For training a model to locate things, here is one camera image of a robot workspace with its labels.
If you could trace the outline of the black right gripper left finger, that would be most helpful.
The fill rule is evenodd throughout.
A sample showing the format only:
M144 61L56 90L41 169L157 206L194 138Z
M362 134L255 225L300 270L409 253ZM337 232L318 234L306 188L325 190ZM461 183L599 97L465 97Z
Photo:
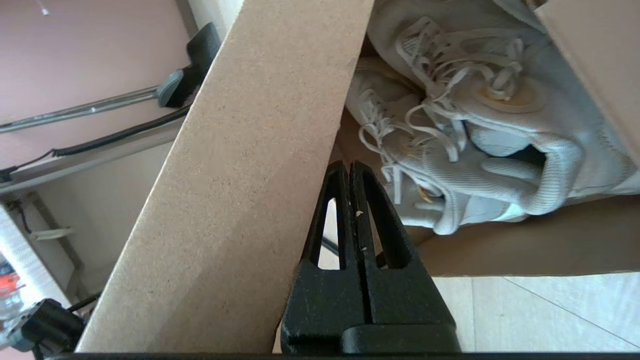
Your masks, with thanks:
M336 202L339 269L319 267L329 202ZM354 336L366 324L361 255L349 174L327 167L310 230L281 323L283 353L357 353Z

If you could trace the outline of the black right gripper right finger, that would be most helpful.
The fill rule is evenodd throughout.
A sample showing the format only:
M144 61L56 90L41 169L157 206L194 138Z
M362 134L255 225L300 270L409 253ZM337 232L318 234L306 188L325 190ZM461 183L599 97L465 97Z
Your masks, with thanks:
M457 324L372 168L350 166L350 200L368 319L451 334Z

